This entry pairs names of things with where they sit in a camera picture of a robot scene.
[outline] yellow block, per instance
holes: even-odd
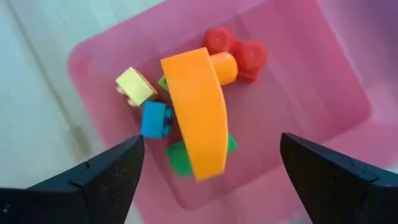
[[[128,68],[116,79],[118,92],[129,97],[131,106],[140,106],[144,101],[153,99],[157,92],[152,85],[135,69]]]

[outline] orange curved block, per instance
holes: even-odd
[[[207,49],[160,62],[196,180],[222,174],[228,123],[223,92]]]

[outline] blue block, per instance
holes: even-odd
[[[170,134],[171,127],[168,124],[173,115],[173,110],[166,104],[145,101],[142,112],[141,134],[147,138],[162,139]]]

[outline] orange cylinder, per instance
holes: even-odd
[[[238,64],[230,53],[221,52],[210,55],[210,60],[214,66],[220,85],[235,82],[238,76]]]

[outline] building block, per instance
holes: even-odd
[[[226,106],[207,49],[160,62],[196,180],[222,174],[228,148]]]
[[[235,58],[228,52],[220,52],[210,55],[211,64],[214,66],[217,79],[220,85],[230,84],[236,81],[238,76],[238,64]],[[160,78],[158,84],[166,91],[169,91],[164,76]]]
[[[147,138],[162,139],[170,134],[169,119],[173,117],[173,109],[165,103],[146,101],[142,110],[141,134]]]
[[[238,148],[232,134],[228,134],[228,151],[231,153]],[[193,175],[191,162],[189,160],[187,148],[184,141],[177,142],[169,146],[166,150],[166,155],[169,158],[172,169],[180,177],[188,177]]]
[[[169,91],[169,87],[167,86],[166,77],[162,76],[160,80],[157,82],[164,90]]]
[[[203,46],[212,55],[225,51],[231,53],[238,63],[238,79],[247,83],[257,80],[267,62],[267,50],[263,43],[255,40],[237,40],[224,27],[209,29],[205,34]]]
[[[157,97],[155,88],[135,69],[128,68],[116,79],[117,91],[126,95],[131,106],[140,106],[146,100]]]

